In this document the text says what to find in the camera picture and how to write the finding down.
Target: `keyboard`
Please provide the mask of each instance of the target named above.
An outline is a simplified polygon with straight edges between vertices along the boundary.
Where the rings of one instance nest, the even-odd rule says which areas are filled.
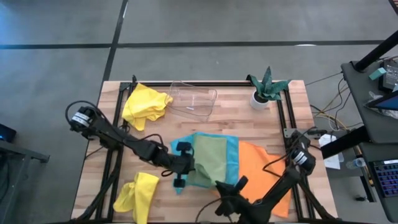
[[[398,196],[398,159],[373,162],[376,182],[383,192],[383,197]]]

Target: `white pot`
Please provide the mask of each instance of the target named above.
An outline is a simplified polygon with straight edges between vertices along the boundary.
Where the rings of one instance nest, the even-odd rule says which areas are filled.
[[[251,95],[251,98],[250,98],[250,106],[253,107],[256,110],[264,110],[267,107],[269,101],[267,101],[265,103],[260,103],[254,98],[254,94],[256,94],[255,90],[254,90],[254,92],[253,92],[253,94]]]

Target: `transparent tray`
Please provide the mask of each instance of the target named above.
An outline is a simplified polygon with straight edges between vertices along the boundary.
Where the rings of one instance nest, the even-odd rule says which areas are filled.
[[[173,98],[170,103],[166,103],[170,112],[199,121],[207,121],[213,111],[217,90],[174,81],[170,85],[165,102],[168,102],[169,97]]]

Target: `potted plant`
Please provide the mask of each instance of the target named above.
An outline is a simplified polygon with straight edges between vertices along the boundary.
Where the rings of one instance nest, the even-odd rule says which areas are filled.
[[[250,105],[256,110],[263,110],[267,107],[269,101],[281,100],[279,92],[286,90],[290,80],[272,82],[271,68],[268,66],[262,82],[259,82],[255,76],[248,75],[249,80],[256,87],[251,95]]]

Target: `cloth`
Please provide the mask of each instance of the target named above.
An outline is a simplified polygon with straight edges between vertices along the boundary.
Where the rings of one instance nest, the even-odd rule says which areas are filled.
[[[262,171],[262,168],[269,162],[278,159],[280,156],[268,155],[267,151],[260,146],[255,146],[248,142],[239,142],[239,178],[246,176],[249,181],[241,191],[244,198],[248,198],[251,203],[256,199],[263,198],[271,187],[278,181],[278,177]],[[269,167],[269,171],[282,175],[285,170],[283,160],[276,162]],[[282,197],[280,202],[272,209],[272,214],[287,218],[289,216],[291,190]]]
[[[178,142],[189,142],[194,143],[194,137],[196,135],[208,136],[208,137],[219,137],[226,138],[226,177],[225,182],[227,184],[236,184],[239,180],[239,139],[236,136],[228,136],[222,134],[207,134],[203,132],[197,132],[189,136],[176,139],[170,143],[172,152],[175,155],[181,155],[181,152],[177,151]],[[183,179],[187,179],[187,175],[182,175]],[[175,188],[177,194],[182,193],[183,188]]]
[[[155,121],[163,116],[166,104],[172,100],[166,93],[159,93],[138,83],[124,105],[122,117],[138,131],[142,131],[146,119]]]
[[[216,185],[216,180],[226,178],[226,138],[215,138],[199,134],[193,137],[195,171],[187,177],[187,184],[202,187]]]
[[[159,178],[138,172],[134,182],[123,185],[118,199],[113,203],[116,212],[128,212],[132,210],[132,218],[137,224],[146,224],[149,207],[155,193]]]

